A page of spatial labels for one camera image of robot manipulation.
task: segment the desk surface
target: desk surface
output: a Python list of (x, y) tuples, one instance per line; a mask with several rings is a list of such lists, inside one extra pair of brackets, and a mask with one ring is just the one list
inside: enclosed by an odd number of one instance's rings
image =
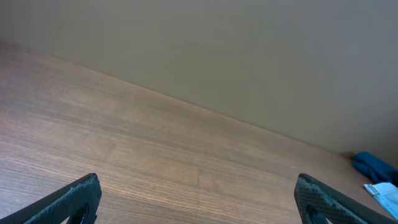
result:
[(0, 217), (90, 172), (97, 223), (300, 223), (301, 172), (390, 217), (336, 154), (4, 43), (0, 152)]

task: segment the beige wall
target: beige wall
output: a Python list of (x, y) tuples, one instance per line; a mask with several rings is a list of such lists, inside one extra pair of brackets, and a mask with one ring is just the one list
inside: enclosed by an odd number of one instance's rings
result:
[(398, 164), (398, 1), (2, 0), (0, 39)]

